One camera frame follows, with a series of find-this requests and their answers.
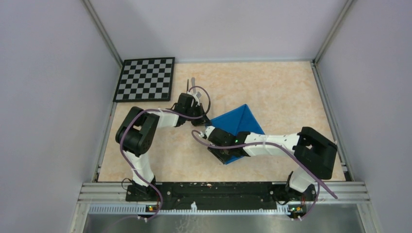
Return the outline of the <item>blue cloth napkin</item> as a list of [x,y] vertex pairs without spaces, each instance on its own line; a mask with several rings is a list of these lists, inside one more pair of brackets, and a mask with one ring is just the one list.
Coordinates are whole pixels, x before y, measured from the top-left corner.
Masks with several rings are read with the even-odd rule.
[[[233,135],[237,135],[238,132],[242,131],[264,134],[263,129],[261,128],[258,121],[255,119],[254,115],[252,114],[252,111],[250,110],[247,104],[241,105],[240,107],[234,110],[231,110],[218,117],[215,117],[211,120],[211,125],[216,128],[220,128],[226,132],[229,132]],[[232,154],[239,154],[243,157],[248,157],[245,151],[241,148],[234,149],[234,151],[238,151],[238,153]]]

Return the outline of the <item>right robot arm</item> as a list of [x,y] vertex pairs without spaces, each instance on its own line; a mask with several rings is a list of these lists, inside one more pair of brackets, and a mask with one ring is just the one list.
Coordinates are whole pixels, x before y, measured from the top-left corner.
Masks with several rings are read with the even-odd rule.
[[285,194],[291,200],[298,200],[313,183],[318,183],[333,198],[337,198],[324,183],[332,177],[337,145],[311,127],[303,127],[298,133],[283,135],[254,132],[239,132],[233,135],[220,128],[208,126],[203,138],[210,142],[210,149],[229,158],[266,155],[290,157],[298,164],[285,186]]

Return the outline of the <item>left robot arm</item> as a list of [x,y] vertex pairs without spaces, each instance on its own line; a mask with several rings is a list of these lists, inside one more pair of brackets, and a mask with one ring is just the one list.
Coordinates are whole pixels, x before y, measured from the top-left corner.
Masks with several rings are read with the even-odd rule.
[[155,175],[148,155],[155,132],[160,128],[180,127],[187,121],[194,126],[209,124],[200,97],[200,93],[186,92],[180,94],[170,109],[130,109],[115,136],[120,152],[133,173],[128,192],[146,201],[157,195]]

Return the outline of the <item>silver table knife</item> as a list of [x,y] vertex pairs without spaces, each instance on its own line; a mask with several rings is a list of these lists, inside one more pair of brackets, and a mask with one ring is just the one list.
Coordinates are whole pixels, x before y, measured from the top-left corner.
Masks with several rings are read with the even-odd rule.
[[196,84],[195,84],[195,78],[194,77],[192,77],[191,78],[191,85],[192,85],[192,87],[191,87],[191,92],[193,93],[193,94],[196,94],[197,93],[197,91],[196,91]]

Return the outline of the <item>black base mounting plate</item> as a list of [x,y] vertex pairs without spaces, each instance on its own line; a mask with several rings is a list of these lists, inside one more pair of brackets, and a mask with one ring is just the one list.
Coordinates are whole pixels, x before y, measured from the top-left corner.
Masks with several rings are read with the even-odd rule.
[[163,182],[155,187],[129,185],[125,200],[153,202],[162,210],[186,210],[193,203],[199,210],[272,210],[293,201],[313,201],[315,187],[300,193],[285,182]]

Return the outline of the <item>black white checkerboard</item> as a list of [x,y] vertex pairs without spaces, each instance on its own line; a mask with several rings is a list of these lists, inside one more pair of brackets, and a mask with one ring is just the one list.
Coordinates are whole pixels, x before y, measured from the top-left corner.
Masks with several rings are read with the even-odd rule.
[[170,101],[174,57],[124,60],[113,102]]

